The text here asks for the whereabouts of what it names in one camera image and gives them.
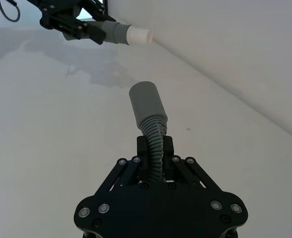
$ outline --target white tube end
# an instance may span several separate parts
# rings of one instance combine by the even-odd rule
[[[147,29],[130,26],[127,30],[126,39],[131,44],[149,44],[153,39],[153,32]]]

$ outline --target white wall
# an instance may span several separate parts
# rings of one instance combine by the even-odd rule
[[[27,0],[16,0],[18,7],[21,12],[21,18],[18,22],[10,22],[3,17],[0,12],[0,28],[1,27],[11,27],[11,26],[23,26],[23,25],[37,25],[42,16],[40,10],[29,3]],[[3,9],[8,17],[15,19],[17,17],[17,10],[7,1],[1,0]],[[90,15],[86,11],[82,11],[78,16],[79,19],[89,18]]]
[[[0,238],[82,237],[76,205],[136,153],[128,90],[142,80],[175,152],[245,202],[239,237],[292,238],[292,136],[157,44],[66,42],[40,26],[0,29]]]
[[[109,0],[155,39],[292,134],[292,0]]]

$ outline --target gray cylindrical tube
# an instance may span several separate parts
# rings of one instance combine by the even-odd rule
[[[114,21],[87,21],[85,23],[95,26],[105,32],[105,42],[126,45],[148,44],[152,42],[153,33],[147,29],[140,29]],[[81,36],[81,39],[90,38],[90,35],[86,34],[85,29],[83,30],[83,33],[85,34]],[[67,35],[66,33],[63,33],[63,35],[68,41],[77,39],[72,35]]]
[[[135,84],[130,89],[129,96],[139,129],[142,122],[152,116],[161,116],[166,121],[168,120],[158,90],[152,82]]]
[[[91,21],[88,23],[100,28],[106,33],[105,42],[128,45],[126,36],[130,25],[124,25],[114,21]]]

